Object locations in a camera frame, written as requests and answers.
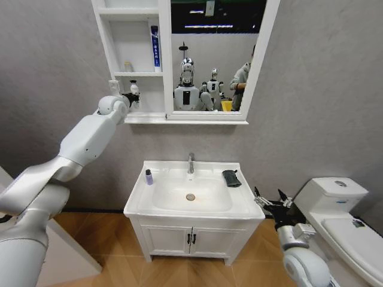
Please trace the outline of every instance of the drain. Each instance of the drain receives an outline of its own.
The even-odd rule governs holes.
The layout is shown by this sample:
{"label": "drain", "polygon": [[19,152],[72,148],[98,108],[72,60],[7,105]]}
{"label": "drain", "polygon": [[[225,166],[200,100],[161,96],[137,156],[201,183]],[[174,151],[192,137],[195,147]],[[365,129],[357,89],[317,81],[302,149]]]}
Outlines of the drain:
{"label": "drain", "polygon": [[189,193],[189,194],[186,194],[186,199],[188,201],[193,201],[194,199],[196,199],[196,196],[192,193]]}

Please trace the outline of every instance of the ceiling light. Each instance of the ceiling light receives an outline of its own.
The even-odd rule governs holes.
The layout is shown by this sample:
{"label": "ceiling light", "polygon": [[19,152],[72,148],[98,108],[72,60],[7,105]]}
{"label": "ceiling light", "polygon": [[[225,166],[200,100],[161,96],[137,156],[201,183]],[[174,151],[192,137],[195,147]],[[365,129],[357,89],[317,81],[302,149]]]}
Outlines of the ceiling light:
{"label": "ceiling light", "polygon": [[232,28],[233,25],[186,25],[185,28],[192,29],[211,29],[211,28]]}

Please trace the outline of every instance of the white toilet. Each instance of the white toilet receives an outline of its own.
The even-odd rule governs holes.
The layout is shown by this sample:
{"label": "white toilet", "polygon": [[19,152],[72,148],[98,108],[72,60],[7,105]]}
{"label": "white toilet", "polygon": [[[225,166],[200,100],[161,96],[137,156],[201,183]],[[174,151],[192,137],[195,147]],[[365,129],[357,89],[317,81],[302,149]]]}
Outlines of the white toilet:
{"label": "white toilet", "polygon": [[294,202],[359,276],[372,286],[383,287],[383,238],[349,214],[367,193],[350,178],[314,178]]}

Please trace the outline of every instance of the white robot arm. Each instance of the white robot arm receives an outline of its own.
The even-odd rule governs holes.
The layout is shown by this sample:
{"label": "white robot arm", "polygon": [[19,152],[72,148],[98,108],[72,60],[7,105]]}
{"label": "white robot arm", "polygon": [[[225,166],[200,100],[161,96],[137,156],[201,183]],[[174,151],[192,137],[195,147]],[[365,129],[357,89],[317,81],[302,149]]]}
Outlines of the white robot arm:
{"label": "white robot arm", "polygon": [[292,200],[278,190],[280,201],[269,201],[260,196],[257,188],[254,190],[254,201],[269,211],[275,220],[275,229],[284,253],[283,265],[288,275],[298,287],[329,287],[332,278],[327,264],[313,251],[309,250],[309,239],[315,235],[315,230],[309,224],[294,224],[288,214]]}
{"label": "white robot arm", "polygon": [[36,285],[48,248],[46,226],[69,198],[69,190],[51,184],[66,182],[99,157],[124,122],[129,100],[118,93],[103,97],[98,110],[84,117],[63,139],[59,154],[47,163],[28,167],[0,194],[0,211],[19,216],[0,234],[0,278],[7,287]]}

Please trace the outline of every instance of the faucet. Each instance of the faucet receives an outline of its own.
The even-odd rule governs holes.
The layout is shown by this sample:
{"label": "faucet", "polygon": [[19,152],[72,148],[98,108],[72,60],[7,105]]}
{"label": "faucet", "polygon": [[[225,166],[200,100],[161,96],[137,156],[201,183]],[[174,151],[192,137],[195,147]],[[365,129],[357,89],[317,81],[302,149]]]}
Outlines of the faucet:
{"label": "faucet", "polygon": [[194,153],[190,153],[189,154],[189,165],[188,165],[188,168],[187,168],[187,173],[189,174],[192,174],[194,173]]}

